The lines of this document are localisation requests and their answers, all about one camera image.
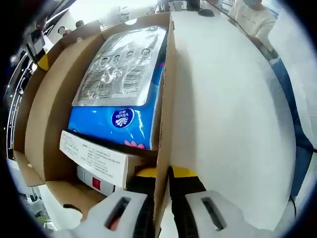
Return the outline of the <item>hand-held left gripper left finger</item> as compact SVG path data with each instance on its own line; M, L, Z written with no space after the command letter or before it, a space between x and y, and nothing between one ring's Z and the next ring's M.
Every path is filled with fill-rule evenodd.
M139 171L125 190L117 190L93 208L73 229L53 233L54 238L154 238L156 168Z

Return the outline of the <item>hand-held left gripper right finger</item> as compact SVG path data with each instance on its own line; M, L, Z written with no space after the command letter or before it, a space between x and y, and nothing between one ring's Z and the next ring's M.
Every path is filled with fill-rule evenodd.
M247 223L240 208L207 190L191 170L168 169L171 210L180 238L270 238L272 232Z

